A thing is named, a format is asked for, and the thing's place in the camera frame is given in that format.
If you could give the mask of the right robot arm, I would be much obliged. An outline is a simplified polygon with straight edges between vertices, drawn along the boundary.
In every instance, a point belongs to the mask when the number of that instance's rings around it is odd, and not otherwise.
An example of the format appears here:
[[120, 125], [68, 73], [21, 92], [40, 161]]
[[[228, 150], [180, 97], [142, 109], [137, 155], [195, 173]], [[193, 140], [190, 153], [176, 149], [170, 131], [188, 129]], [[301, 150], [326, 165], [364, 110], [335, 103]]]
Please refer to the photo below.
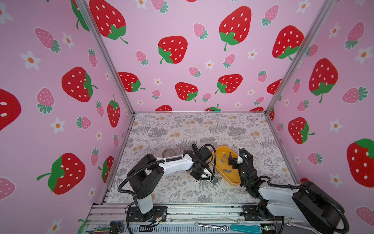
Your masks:
[[272, 183], [257, 174], [253, 155], [241, 148], [237, 157], [228, 156], [228, 164], [238, 170], [241, 184], [249, 195], [259, 199], [259, 217], [283, 216], [307, 222], [322, 234], [346, 234], [350, 231], [344, 208], [313, 182], [300, 185]]

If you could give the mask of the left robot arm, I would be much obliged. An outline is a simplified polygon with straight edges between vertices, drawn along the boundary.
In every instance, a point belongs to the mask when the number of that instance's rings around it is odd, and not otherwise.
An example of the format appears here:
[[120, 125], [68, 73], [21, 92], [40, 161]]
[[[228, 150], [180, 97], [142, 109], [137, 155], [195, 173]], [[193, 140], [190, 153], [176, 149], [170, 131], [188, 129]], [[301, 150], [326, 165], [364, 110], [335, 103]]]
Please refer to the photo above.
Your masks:
[[189, 172], [196, 182], [217, 183], [215, 176], [217, 151], [211, 144], [204, 144], [193, 150], [185, 150], [179, 156], [156, 158], [153, 154], [145, 155], [118, 185], [117, 191], [129, 194], [133, 203], [126, 214], [127, 221], [148, 222], [162, 217], [167, 207], [157, 208], [153, 204], [152, 193], [162, 178], [177, 172]]

